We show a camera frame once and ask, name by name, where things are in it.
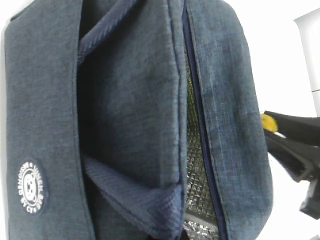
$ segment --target fabric panel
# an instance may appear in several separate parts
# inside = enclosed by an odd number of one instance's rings
[[[273,189],[243,29],[223,1],[188,0],[212,167],[230,240],[254,240]]]
[[[82,1],[36,0],[5,31],[7,194],[11,240],[94,240],[78,147],[76,69]],[[18,171],[37,160],[49,197],[20,202]]]

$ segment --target white wall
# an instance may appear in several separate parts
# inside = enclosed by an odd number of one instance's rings
[[[0,0],[0,29],[10,16],[32,0]],[[316,111],[299,30],[294,19],[316,8],[319,0],[226,0],[235,9],[249,43],[260,111],[315,117]],[[0,59],[3,63],[3,33]],[[1,162],[5,159],[5,82],[0,69]],[[309,240],[320,232],[318,221],[299,212],[308,183],[294,183],[270,158],[274,181],[274,208],[258,240]],[[4,188],[0,185],[0,194]],[[0,223],[5,209],[0,204]],[[0,224],[0,239],[5,239]]]

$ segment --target black clip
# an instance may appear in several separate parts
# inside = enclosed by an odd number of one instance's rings
[[[264,130],[268,152],[297,183],[310,182],[300,211],[320,219],[320,117],[296,117],[265,111],[278,126],[277,135]]]

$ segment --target white embroidered logo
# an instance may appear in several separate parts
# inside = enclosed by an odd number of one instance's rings
[[[18,194],[21,204],[30,214],[38,213],[44,204],[44,183],[37,165],[26,161],[18,173]]]

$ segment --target dark blue fabric strap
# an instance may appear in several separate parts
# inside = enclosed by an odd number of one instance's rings
[[[99,161],[82,155],[84,171],[102,196],[131,224],[157,240],[182,232],[182,186],[149,188]]]
[[[78,67],[115,30],[121,20],[141,0],[118,0],[111,10],[80,40]]]

